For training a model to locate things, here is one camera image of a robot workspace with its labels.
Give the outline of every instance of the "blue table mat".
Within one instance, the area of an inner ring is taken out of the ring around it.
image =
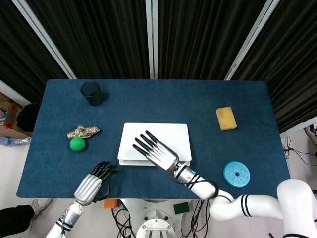
[[[117,160],[126,122],[185,123],[192,152],[191,168],[234,197],[266,194],[289,179],[265,82],[218,80],[96,79],[105,94],[90,106],[80,93],[87,80],[49,80],[18,188],[19,197],[73,198],[82,179],[100,161],[111,161],[120,173],[108,181],[111,198],[197,199],[156,167],[120,166]],[[221,131],[216,109],[231,107],[238,127]],[[101,132],[86,139],[84,151],[69,148],[66,134],[78,125]],[[229,186],[223,168],[240,161],[251,181]],[[106,191],[103,185],[99,194]]]

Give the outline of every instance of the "green ball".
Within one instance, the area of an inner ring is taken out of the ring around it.
[[[85,141],[81,137],[74,137],[71,139],[69,146],[74,151],[81,151],[85,148]]]

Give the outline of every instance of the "tan rope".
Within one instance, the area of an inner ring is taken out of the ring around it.
[[[68,139],[72,139],[74,137],[81,137],[83,139],[89,138],[94,134],[97,134],[100,131],[98,127],[83,127],[79,125],[75,131],[72,131],[67,134]]]

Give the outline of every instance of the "water bottle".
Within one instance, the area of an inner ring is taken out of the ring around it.
[[[19,145],[28,145],[31,143],[31,137],[25,139],[11,139],[7,137],[0,137],[0,145],[7,147],[19,146]]]

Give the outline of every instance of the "white robotic arm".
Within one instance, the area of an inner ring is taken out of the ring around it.
[[[112,174],[118,173],[118,171],[113,170],[116,166],[108,166],[109,164],[110,162],[100,162],[92,172],[83,179],[74,193],[75,201],[66,208],[46,238],[65,238],[83,213],[84,206],[88,206],[92,202],[103,200],[108,196],[110,192],[109,186],[105,195],[96,195],[102,183]]]
[[[309,186],[299,180],[287,180],[277,188],[278,199],[266,195],[242,195],[237,199],[211,181],[206,181],[194,170],[179,163],[178,155],[151,133],[150,139],[141,135],[133,147],[158,168],[171,173],[176,183],[186,185],[201,199],[215,198],[210,214],[218,221],[237,217],[268,217],[283,220],[283,238],[317,238],[317,201]]]

